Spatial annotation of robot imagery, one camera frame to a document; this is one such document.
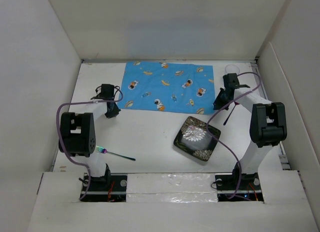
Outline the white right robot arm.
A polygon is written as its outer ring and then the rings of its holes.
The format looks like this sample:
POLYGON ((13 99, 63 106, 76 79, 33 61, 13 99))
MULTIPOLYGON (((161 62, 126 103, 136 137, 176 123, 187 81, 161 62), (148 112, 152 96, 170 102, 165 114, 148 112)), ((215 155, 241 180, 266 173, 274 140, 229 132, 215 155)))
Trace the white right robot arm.
POLYGON ((220 89, 213 109, 220 112, 227 110, 230 104, 237 103, 251 113, 250 144, 231 176, 232 185, 243 189, 254 178, 268 152, 287 138, 287 122, 283 103, 272 102, 255 94, 258 88, 240 84, 239 76, 241 74, 228 73, 222 77, 224 87, 220 89))

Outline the black floral square plate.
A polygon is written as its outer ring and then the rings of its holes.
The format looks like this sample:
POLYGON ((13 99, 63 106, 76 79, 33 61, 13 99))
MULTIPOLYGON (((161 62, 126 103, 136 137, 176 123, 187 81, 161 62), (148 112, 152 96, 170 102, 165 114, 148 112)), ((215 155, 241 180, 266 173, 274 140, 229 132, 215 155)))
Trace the black floral square plate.
POLYGON ((207 130, 206 122, 188 116, 179 129, 173 145, 198 160, 207 162, 217 146, 217 141, 211 134, 219 139, 221 131, 211 125, 208 125, 207 130))

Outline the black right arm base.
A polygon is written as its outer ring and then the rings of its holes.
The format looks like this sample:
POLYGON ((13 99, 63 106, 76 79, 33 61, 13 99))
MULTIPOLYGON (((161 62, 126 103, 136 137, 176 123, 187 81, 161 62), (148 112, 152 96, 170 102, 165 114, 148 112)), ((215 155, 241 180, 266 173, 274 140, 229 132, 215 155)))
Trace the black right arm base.
POLYGON ((263 193, 257 172, 241 173, 238 164, 231 173, 217 173, 211 188, 217 192, 219 202, 263 202, 263 193))

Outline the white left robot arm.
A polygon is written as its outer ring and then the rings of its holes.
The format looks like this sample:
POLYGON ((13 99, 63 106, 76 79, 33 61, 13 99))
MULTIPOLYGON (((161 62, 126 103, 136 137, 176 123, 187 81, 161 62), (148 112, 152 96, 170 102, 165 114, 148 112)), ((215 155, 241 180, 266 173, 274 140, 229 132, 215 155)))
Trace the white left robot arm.
POLYGON ((110 119, 118 116, 120 109, 117 102, 122 100, 115 98, 121 93, 119 86, 102 84, 95 90, 96 96, 89 102, 71 103, 70 105, 82 105, 82 111, 60 113, 63 104, 58 108, 56 124, 59 128, 59 150, 68 160, 87 169, 88 177, 94 181, 100 190, 107 190, 111 186, 111 177, 108 165, 103 162, 101 153, 96 150, 97 140, 95 121, 105 116, 110 119))

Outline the blue space-print cloth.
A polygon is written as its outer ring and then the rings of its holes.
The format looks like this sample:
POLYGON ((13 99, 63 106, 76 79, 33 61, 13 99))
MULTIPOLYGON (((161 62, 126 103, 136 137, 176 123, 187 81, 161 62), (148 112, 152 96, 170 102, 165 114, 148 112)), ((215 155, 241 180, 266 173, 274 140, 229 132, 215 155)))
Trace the blue space-print cloth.
POLYGON ((122 78, 120 109, 212 114, 214 68, 167 62, 128 62, 122 78))

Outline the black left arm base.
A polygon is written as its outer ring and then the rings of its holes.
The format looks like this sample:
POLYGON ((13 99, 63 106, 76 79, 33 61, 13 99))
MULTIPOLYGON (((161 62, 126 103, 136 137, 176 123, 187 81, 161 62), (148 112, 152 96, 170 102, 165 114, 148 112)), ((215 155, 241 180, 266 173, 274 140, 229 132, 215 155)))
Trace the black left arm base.
POLYGON ((102 177, 91 177, 87 173, 82 178, 79 200, 81 202, 122 203, 127 200, 127 174, 111 173, 108 166, 102 177))

